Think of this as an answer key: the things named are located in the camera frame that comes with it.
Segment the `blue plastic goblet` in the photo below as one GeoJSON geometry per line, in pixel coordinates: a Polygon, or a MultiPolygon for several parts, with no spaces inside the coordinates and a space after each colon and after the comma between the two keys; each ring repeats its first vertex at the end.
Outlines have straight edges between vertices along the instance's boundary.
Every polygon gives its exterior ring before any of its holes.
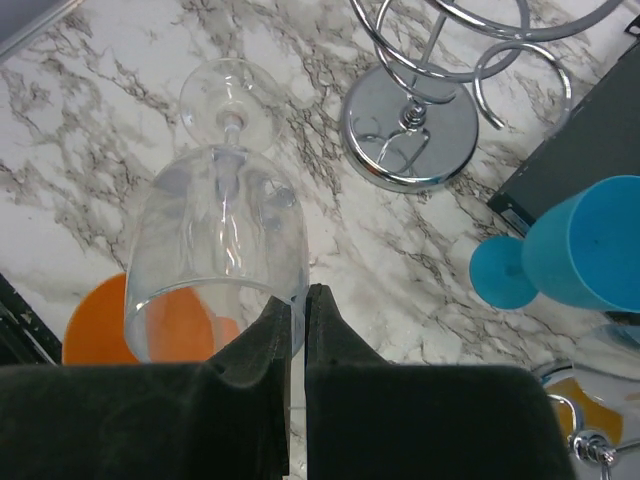
{"type": "Polygon", "coordinates": [[[487,239],[469,275],[477,295],[500,309],[543,294],[582,309],[638,312],[638,177],[599,181],[547,211],[522,239],[487,239]]]}

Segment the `clear glass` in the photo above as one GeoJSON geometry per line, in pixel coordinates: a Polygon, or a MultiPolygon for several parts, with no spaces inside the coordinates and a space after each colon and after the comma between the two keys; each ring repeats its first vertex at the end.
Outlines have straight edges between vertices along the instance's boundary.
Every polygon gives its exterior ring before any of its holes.
{"type": "Polygon", "coordinates": [[[306,225],[289,178],[266,156],[284,122],[280,88],[256,64],[222,58],[188,76],[179,107],[196,147],[157,174],[138,211],[126,344],[144,363],[207,359],[278,300],[298,352],[306,225]]]}

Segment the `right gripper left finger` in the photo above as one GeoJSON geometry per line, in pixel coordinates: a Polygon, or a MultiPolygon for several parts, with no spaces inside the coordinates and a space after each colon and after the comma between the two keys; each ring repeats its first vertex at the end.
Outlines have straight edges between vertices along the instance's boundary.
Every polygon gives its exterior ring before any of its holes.
{"type": "Polygon", "coordinates": [[[279,479],[291,310],[271,299],[200,363],[1,371],[5,479],[279,479]]]}

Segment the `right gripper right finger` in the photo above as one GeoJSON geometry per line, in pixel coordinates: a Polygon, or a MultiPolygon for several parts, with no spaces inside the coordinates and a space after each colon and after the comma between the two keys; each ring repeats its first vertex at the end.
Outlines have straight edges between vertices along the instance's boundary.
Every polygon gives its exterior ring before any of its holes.
{"type": "Polygon", "coordinates": [[[382,358],[329,287],[306,300],[311,479],[571,479],[556,415],[528,371],[382,358]]]}

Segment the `scroll arm chrome glass rack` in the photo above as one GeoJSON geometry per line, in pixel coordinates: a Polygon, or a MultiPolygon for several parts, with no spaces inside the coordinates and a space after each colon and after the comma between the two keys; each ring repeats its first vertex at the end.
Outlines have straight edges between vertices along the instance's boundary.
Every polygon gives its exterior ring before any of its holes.
{"type": "Polygon", "coordinates": [[[597,403],[570,368],[541,377],[556,412],[578,479],[637,479],[639,419],[597,403]]]}

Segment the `orange plastic goblet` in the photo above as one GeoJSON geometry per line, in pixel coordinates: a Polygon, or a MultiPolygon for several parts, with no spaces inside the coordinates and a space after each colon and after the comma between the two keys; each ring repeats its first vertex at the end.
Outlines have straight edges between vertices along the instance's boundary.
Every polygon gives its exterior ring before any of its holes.
{"type": "MultiPolygon", "coordinates": [[[[104,281],[78,305],[62,343],[64,365],[139,362],[125,341],[125,280],[121,273],[104,281]]],[[[215,315],[191,287],[152,300],[148,313],[153,362],[207,360],[240,334],[234,319],[215,315]]]]}

